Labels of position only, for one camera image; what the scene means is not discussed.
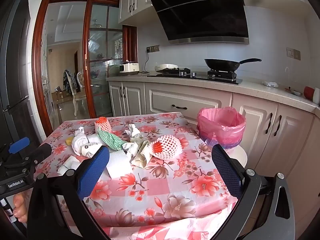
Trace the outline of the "person's left hand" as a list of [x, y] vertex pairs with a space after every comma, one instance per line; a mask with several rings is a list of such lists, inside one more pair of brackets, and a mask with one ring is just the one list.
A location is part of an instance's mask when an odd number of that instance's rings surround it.
[[21, 223], [27, 222], [31, 193], [32, 189], [28, 189], [26, 191], [15, 194], [13, 197], [13, 214]]

